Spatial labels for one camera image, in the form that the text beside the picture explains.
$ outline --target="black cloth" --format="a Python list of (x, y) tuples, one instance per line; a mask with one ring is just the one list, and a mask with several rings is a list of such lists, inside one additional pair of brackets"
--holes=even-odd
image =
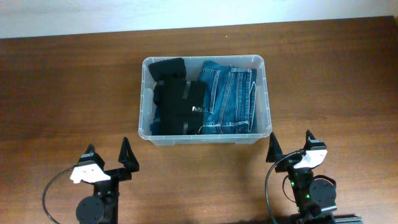
[(167, 78), (162, 86), (159, 107), (160, 135), (200, 134), (206, 83)]
[(173, 58), (152, 63), (148, 66), (149, 72), (155, 81), (164, 80), (168, 77), (185, 79), (187, 69), (183, 58)]

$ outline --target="plastic bin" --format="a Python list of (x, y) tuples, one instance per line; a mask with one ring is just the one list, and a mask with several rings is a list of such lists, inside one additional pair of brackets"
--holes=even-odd
[(199, 134), (178, 136), (152, 136), (149, 125), (155, 116), (156, 105), (153, 102), (156, 82), (149, 73), (148, 65), (175, 57), (149, 57), (142, 63), (141, 104), (138, 133), (142, 139), (150, 140), (158, 146), (175, 144), (227, 143), (253, 144), (260, 138), (268, 137), (272, 131), (269, 110), (266, 70), (264, 59), (259, 55), (182, 57), (187, 68), (187, 80), (198, 80), (201, 66), (205, 60), (212, 60), (220, 65), (233, 65), (241, 68), (256, 68), (256, 118), (257, 134)]

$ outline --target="brown wooden tabletop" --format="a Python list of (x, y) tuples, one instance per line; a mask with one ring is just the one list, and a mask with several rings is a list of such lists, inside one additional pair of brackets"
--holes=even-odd
[[(335, 214), (398, 223), (397, 40), (393, 17), (2, 39), (0, 223), (50, 223), (40, 201), (47, 182), (89, 143), (105, 169), (121, 167), (123, 136), (141, 170), (120, 184), (120, 223), (267, 220), (269, 138), (157, 147), (137, 133), (146, 57), (247, 54), (266, 62), (284, 152), (303, 147), (307, 129), (328, 146), (314, 172), (336, 179)], [(278, 216), (297, 213), (284, 177), (273, 172), (269, 184)], [(77, 223), (90, 194), (68, 174), (47, 207), (60, 223)]]

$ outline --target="black cable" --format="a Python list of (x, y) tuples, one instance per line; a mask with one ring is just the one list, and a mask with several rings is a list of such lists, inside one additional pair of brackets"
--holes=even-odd
[(276, 219), (275, 219), (275, 217), (274, 217), (274, 214), (272, 213), (271, 207), (270, 207), (270, 205), (269, 205), (269, 200), (268, 200), (268, 178), (269, 178), (269, 176), (270, 176), (272, 170), (273, 170), (280, 162), (282, 162), (283, 160), (287, 159), (288, 157), (293, 156), (293, 155), (296, 155), (296, 154), (301, 154), (301, 152), (300, 152), (300, 151), (295, 151), (295, 152), (292, 152), (292, 153), (286, 155), (286, 156), (283, 157), (281, 160), (275, 162), (274, 165), (271, 166), (271, 168), (269, 169), (269, 171), (268, 171), (268, 173), (267, 173), (267, 177), (266, 177), (266, 202), (267, 202), (267, 207), (268, 207), (269, 216), (271, 217), (272, 222), (273, 222), (274, 224), (278, 224), (278, 222), (276, 221)]
[(289, 199), (291, 202), (293, 202), (293, 203), (296, 203), (295, 201), (293, 201), (292, 199), (290, 199), (288, 196), (287, 196), (287, 194), (286, 194), (286, 192), (285, 192), (285, 181), (286, 181), (286, 179), (289, 177), (289, 175), (286, 175), (286, 177), (284, 178), (284, 181), (283, 181), (283, 183), (282, 183), (282, 190), (284, 191), (284, 194), (285, 194), (285, 196), (287, 197), (287, 199)]
[(62, 176), (63, 174), (66, 174), (69, 171), (72, 171), (75, 167), (71, 167), (69, 169), (66, 169), (64, 171), (62, 171), (61, 173), (59, 173), (58, 175), (56, 175), (55, 177), (53, 177), (53, 179), (50, 180), (50, 182), (47, 184), (47, 186), (45, 186), (44, 191), (43, 191), (43, 196), (42, 196), (42, 205), (43, 205), (43, 210), (44, 213), (49, 217), (49, 219), (51, 219), (51, 221), (53, 221), (56, 224), (60, 224), (58, 221), (56, 221), (49, 213), (49, 211), (47, 210), (47, 208), (45, 207), (45, 194), (47, 193), (49, 187), (52, 185), (52, 183), (54, 183), (60, 176)]

